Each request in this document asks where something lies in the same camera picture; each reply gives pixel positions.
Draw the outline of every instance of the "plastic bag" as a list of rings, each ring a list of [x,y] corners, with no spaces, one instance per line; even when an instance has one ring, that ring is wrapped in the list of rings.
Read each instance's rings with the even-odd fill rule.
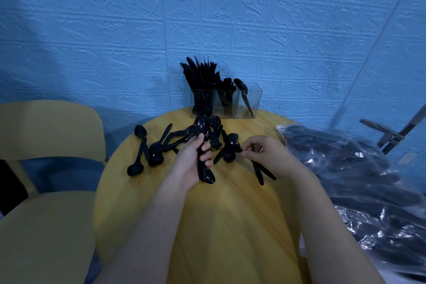
[[[390,168],[376,144],[336,130],[277,129],[362,249],[393,271],[426,276],[426,198]]]

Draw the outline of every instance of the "hand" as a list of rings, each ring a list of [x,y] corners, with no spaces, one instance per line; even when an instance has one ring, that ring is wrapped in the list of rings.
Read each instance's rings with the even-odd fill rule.
[[[181,190],[189,191],[199,181],[197,149],[200,146],[205,151],[205,154],[200,156],[200,161],[205,162],[207,168],[213,166],[212,152],[209,151],[210,143],[204,141],[203,134],[198,135],[198,137],[192,137],[179,151],[170,172],[170,176],[177,180],[178,187]]]
[[[252,136],[242,145],[241,155],[262,164],[278,176],[292,177],[305,166],[276,138]]]

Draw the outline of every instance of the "forearm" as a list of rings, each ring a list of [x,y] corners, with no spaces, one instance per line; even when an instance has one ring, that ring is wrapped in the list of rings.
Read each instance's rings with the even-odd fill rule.
[[[128,243],[95,283],[165,283],[185,198],[186,192],[168,176]]]
[[[305,166],[295,174],[292,179],[313,283],[384,283],[348,231],[315,174]]]

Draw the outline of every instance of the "round wooden table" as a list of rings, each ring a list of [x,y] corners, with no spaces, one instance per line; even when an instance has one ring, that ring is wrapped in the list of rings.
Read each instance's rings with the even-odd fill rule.
[[[189,108],[157,117],[147,124],[148,144],[193,124]],[[258,110],[256,119],[223,119],[227,133],[240,142],[256,134],[279,138],[276,125],[293,121]],[[95,201],[95,234],[104,264],[129,238],[136,221],[168,175],[176,154],[164,154],[162,165],[127,176],[141,141],[130,135],[117,148],[99,181]],[[212,171],[213,185],[198,183],[188,194],[170,259],[168,283],[310,283],[307,262],[298,256],[300,229],[295,193],[286,179],[264,175],[261,186],[249,160],[237,154]]]

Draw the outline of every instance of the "left hand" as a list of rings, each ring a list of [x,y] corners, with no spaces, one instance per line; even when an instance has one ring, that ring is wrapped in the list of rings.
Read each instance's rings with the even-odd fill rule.
[[[210,143],[204,141],[204,135],[200,134],[198,137],[192,137],[181,150],[175,159],[170,176],[176,179],[178,187],[181,190],[189,191],[195,184],[198,183],[198,169],[197,169],[197,149],[205,151],[205,154],[200,156],[200,161],[205,162],[207,168],[213,166],[212,152],[209,151]]]

